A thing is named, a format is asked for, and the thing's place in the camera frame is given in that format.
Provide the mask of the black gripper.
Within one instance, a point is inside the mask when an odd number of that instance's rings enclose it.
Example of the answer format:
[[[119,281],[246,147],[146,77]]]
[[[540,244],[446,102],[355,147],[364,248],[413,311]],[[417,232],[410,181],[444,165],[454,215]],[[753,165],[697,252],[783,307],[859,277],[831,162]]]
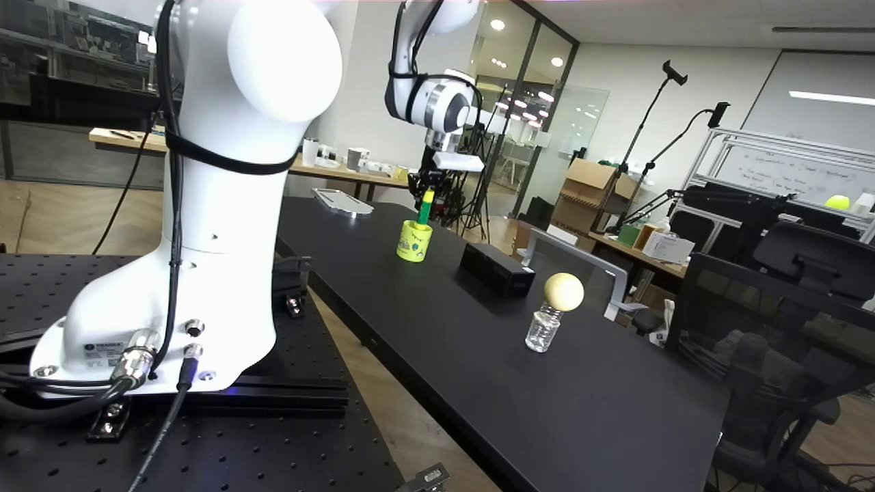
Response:
[[[417,200],[440,196],[461,174],[479,174],[485,162],[473,152],[427,151],[417,169]]]

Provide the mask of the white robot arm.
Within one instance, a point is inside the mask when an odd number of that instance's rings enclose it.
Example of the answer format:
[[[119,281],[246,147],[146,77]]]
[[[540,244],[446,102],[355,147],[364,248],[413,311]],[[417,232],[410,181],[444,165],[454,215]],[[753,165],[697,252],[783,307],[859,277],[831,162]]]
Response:
[[[45,398],[220,393],[278,345],[275,244],[291,162],[343,84],[335,0],[165,0],[165,224],[89,281],[33,348]]]

